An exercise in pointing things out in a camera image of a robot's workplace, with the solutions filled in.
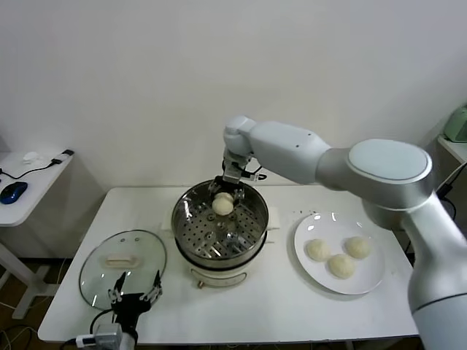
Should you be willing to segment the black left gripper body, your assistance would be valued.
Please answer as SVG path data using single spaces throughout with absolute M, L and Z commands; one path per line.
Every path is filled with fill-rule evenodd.
M 139 317 L 150 309 L 151 302 L 143 293 L 124 294 L 112 301 L 116 322 L 122 330 L 135 330 Z

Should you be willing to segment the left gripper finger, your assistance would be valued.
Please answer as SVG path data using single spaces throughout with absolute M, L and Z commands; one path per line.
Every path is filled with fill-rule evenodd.
M 155 275 L 155 278 L 154 278 L 154 281 L 153 281 L 153 285 L 150 289 L 149 292 L 147 292 L 144 296 L 143 296 L 143 301 L 147 301 L 149 303 L 154 303 L 158 300 L 158 298 L 163 294 L 163 290 L 162 290 L 162 285 L 161 285 L 161 272 L 160 271 L 157 271 L 156 275 Z
M 123 271 L 120 277 L 116 280 L 114 287 L 108 289 L 110 303 L 118 303 L 122 300 L 122 288 L 126 280 L 126 272 Z

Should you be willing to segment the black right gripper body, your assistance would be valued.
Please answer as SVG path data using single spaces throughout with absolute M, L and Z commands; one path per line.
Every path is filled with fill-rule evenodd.
M 223 179 L 222 176 L 215 177 L 215 187 L 217 190 L 240 190 L 244 186 L 243 182 L 227 182 Z

